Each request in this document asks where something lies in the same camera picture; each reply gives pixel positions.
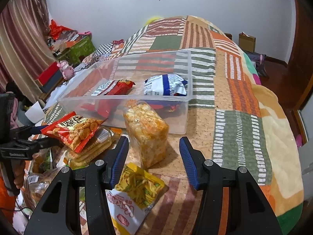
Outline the person left hand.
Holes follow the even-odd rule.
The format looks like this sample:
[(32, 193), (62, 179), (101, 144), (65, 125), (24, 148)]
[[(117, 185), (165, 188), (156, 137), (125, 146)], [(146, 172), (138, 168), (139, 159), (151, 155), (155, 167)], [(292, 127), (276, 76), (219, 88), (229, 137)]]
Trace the person left hand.
[(21, 189), (24, 183), (24, 174), (25, 174), (25, 161), (19, 160), (16, 166), (13, 168), (14, 171), (14, 185), (17, 189)]

